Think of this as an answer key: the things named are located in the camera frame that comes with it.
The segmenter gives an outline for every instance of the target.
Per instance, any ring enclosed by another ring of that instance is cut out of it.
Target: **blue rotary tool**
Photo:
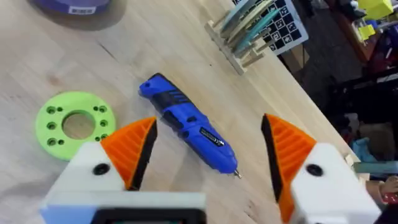
[[[212,127],[206,115],[162,74],[156,73],[140,87],[141,95],[150,99],[163,119],[213,169],[241,178],[236,170],[234,151]]]

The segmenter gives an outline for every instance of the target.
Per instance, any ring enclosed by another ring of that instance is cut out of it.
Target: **blue tape roll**
[[[72,15],[92,15],[106,9],[111,0],[34,0],[44,8]]]

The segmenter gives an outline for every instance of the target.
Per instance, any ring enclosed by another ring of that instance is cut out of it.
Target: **wooden workbench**
[[[159,121],[141,190],[205,192],[210,223],[280,223],[262,115],[276,114],[343,154],[351,151],[270,50],[243,76],[235,72],[203,28],[232,6],[117,0],[95,21],[70,22],[51,20],[25,0],[1,1],[0,223],[42,223],[40,201],[67,164],[35,138],[36,114],[50,97],[94,93],[113,107],[121,127],[159,115],[137,93],[155,72],[208,115],[232,145],[243,179],[211,170]]]

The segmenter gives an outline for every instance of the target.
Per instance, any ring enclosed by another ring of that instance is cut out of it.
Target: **ring hole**
[[[102,121],[99,122],[99,125],[101,125],[102,127],[107,127],[108,122],[105,121],[105,120],[102,120]]]
[[[99,107],[99,112],[105,113],[106,112],[106,107],[105,106],[100,106]]]
[[[55,113],[55,107],[49,106],[49,107],[47,108],[47,113],[49,113],[49,114],[54,114],[54,113]]]
[[[94,118],[85,111],[74,111],[62,121],[62,131],[72,139],[88,138],[94,126]]]
[[[49,123],[47,124],[47,128],[48,128],[49,130],[54,130],[56,127],[57,127],[57,124],[55,124],[54,122],[49,122]]]
[[[49,140],[47,140],[47,144],[49,146],[54,146],[57,143],[57,140],[55,138],[50,138]]]

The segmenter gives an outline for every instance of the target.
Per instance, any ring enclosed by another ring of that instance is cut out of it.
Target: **screw hole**
[[[48,128],[49,130],[54,130],[56,127],[57,127],[57,124],[55,124],[54,122],[49,122],[49,123],[47,124],[47,128]]]
[[[99,112],[105,113],[106,112],[106,107],[105,106],[100,106],[99,107]]]
[[[315,177],[320,177],[323,175],[323,169],[316,165],[316,164],[309,164],[306,167],[307,172],[309,172],[311,175],[314,175]]]
[[[97,166],[94,167],[93,174],[94,175],[104,175],[110,169],[111,169],[111,167],[108,164],[98,164]]]
[[[57,140],[55,138],[50,138],[49,140],[47,140],[47,144],[49,146],[54,146],[57,143]]]
[[[99,122],[99,125],[101,125],[102,127],[106,127],[108,125],[108,122],[105,120],[102,120]]]
[[[49,107],[47,108],[47,113],[49,113],[49,114],[54,114],[54,113],[55,113],[55,107],[49,106]]]

